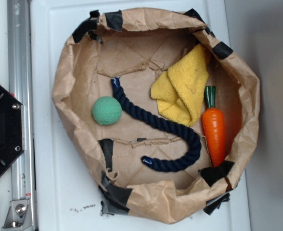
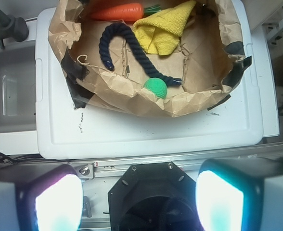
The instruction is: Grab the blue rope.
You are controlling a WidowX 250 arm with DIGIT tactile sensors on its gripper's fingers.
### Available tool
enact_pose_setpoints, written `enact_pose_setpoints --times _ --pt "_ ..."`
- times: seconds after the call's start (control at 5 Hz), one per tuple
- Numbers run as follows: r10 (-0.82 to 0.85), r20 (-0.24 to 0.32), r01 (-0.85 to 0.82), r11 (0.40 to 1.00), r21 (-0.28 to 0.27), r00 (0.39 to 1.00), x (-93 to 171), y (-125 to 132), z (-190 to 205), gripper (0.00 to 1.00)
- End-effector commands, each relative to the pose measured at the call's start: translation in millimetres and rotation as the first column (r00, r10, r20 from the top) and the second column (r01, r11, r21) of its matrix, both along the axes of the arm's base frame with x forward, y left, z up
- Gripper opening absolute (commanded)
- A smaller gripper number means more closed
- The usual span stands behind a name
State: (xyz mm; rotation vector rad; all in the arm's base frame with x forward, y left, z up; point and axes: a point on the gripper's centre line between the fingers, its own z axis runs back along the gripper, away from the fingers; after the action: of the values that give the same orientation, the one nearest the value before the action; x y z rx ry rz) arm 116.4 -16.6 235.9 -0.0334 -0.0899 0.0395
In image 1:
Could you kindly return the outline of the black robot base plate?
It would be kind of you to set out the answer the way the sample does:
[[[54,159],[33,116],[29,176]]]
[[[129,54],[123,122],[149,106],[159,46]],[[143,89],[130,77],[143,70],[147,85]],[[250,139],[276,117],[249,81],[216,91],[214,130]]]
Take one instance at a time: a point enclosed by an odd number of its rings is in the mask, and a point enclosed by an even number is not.
[[[24,151],[23,105],[0,85],[0,177]]]

